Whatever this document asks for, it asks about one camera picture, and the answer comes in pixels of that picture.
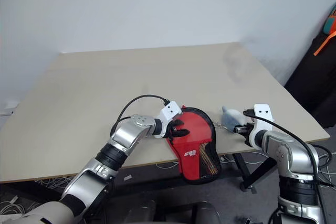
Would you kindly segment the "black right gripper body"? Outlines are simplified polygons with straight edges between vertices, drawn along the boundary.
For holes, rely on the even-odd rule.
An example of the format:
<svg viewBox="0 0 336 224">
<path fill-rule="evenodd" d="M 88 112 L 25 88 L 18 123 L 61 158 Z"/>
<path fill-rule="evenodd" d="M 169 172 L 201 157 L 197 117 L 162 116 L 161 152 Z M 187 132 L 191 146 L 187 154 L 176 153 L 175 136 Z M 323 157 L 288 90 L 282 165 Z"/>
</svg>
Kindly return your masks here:
<svg viewBox="0 0 336 224">
<path fill-rule="evenodd" d="M 244 128 L 244 132 L 243 132 L 243 137 L 245 138 L 245 144 L 248 146 L 251 146 L 249 137 L 250 137 L 250 133 L 251 131 L 254 129 L 254 123 L 247 123 L 243 126 Z"/>
</svg>

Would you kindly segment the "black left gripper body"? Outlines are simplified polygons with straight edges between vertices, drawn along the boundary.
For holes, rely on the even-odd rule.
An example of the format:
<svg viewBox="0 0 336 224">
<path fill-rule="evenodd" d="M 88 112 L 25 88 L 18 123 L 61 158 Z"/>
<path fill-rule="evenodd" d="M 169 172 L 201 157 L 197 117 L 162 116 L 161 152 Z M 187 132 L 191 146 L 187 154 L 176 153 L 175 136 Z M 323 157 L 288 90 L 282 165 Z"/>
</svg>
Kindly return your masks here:
<svg viewBox="0 0 336 224">
<path fill-rule="evenodd" d="M 178 137 L 178 136 L 174 136 L 174 131 L 176 131 L 177 128 L 172 126 L 172 122 L 173 121 L 171 121 L 167 126 L 167 137 L 168 138 Z"/>
</svg>

